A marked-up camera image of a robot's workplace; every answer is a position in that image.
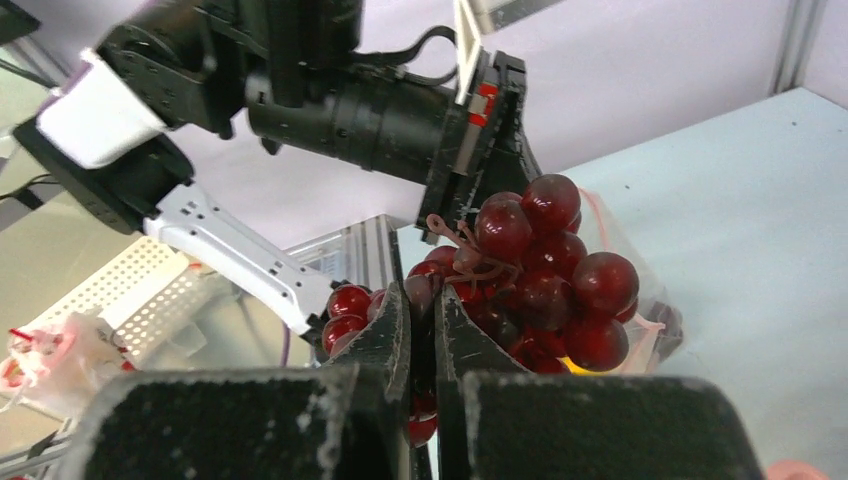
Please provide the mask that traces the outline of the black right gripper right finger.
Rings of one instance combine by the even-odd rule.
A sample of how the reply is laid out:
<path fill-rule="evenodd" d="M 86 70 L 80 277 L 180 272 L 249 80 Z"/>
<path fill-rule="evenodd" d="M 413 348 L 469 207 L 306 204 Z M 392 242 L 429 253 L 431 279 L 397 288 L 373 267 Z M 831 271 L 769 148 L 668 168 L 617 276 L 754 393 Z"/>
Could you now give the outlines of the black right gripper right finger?
<path fill-rule="evenodd" d="M 436 298 L 443 479 L 760 479 L 731 402 L 714 384 L 663 376 L 536 374 Z"/>

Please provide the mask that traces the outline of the dark purple grape bunch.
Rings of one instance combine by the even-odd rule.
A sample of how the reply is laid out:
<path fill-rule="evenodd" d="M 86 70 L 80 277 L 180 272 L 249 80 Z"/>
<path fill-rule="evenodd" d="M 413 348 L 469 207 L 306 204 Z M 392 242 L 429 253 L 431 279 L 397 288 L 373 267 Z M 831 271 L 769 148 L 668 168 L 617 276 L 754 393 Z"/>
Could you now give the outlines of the dark purple grape bunch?
<path fill-rule="evenodd" d="M 451 288 L 469 319 L 523 367 L 563 374 L 560 358 L 608 372 L 629 354 L 624 326 L 636 315 L 640 278 L 614 252 L 590 252 L 579 236 L 582 199 L 567 176 L 545 174 L 523 193 L 498 192 L 473 224 L 430 215 L 447 244 L 407 274 L 413 379 L 408 435 L 425 445 L 437 429 L 431 346 L 437 295 Z"/>

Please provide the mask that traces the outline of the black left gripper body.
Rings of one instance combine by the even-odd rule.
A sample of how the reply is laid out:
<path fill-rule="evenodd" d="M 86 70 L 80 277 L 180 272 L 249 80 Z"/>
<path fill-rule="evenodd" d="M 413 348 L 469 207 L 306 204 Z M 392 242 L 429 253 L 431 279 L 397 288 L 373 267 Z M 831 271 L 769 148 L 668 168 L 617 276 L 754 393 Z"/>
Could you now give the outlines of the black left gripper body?
<path fill-rule="evenodd" d="M 472 27 L 362 53 L 360 1 L 154 1 L 98 54 L 170 128 L 224 139 L 245 112 L 264 149 L 292 146 L 424 186 L 416 218 L 472 221 L 530 181 L 526 68 Z"/>

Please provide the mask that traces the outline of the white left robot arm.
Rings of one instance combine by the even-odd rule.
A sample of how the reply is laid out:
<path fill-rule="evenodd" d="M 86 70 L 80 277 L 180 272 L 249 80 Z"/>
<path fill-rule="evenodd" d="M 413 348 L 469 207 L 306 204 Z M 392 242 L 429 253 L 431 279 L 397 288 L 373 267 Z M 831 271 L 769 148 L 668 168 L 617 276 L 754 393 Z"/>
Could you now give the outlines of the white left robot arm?
<path fill-rule="evenodd" d="M 423 185 L 419 228 L 469 220 L 540 173 L 521 59 L 484 51 L 475 25 L 437 25 L 426 37 L 451 41 L 456 64 L 419 76 L 406 70 L 419 44 L 359 51 L 362 14 L 359 1 L 155 1 L 85 50 L 84 72 L 14 138 L 103 224 L 199 258 L 309 335 L 330 281 L 213 201 L 170 131 L 228 140 L 245 111 L 269 153 L 292 146 Z"/>

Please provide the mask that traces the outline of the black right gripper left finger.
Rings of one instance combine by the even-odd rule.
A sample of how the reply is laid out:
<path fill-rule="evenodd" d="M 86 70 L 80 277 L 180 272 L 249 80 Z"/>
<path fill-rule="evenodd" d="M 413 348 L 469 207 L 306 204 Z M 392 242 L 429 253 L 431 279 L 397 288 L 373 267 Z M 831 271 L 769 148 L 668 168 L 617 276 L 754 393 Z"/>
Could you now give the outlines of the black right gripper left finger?
<path fill-rule="evenodd" d="M 400 283 L 317 368 L 150 371 L 95 397 L 63 479 L 408 479 L 411 322 Z"/>

